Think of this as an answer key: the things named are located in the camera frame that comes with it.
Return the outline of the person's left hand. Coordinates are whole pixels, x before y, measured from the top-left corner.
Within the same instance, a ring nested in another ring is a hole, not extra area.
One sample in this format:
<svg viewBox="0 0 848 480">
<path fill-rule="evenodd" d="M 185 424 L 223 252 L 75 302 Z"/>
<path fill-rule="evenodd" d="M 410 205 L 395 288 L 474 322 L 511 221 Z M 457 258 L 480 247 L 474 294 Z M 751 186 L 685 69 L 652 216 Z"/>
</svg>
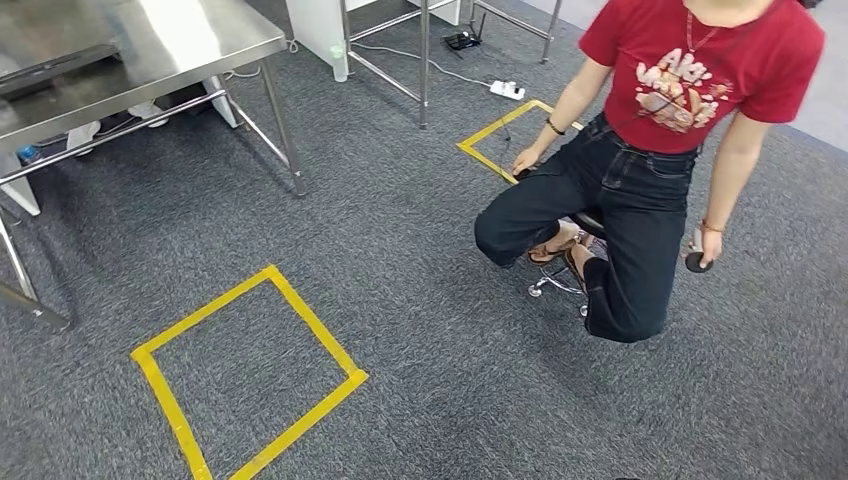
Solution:
<svg viewBox="0 0 848 480">
<path fill-rule="evenodd" d="M 723 234 L 705 226 L 696 227 L 685 263 L 694 273 L 709 271 L 721 253 Z"/>
</svg>

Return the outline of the person's right hand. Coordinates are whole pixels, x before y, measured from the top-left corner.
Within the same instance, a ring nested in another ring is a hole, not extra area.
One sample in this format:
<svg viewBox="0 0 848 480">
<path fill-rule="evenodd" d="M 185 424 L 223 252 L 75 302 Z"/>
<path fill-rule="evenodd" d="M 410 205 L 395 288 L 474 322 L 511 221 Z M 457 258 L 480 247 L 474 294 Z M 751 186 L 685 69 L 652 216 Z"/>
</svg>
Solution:
<svg viewBox="0 0 848 480">
<path fill-rule="evenodd" d="M 534 169 L 543 153 L 544 149 L 537 146 L 530 146 L 522 150 L 512 163 L 511 175 L 517 178 L 522 172 Z"/>
</svg>

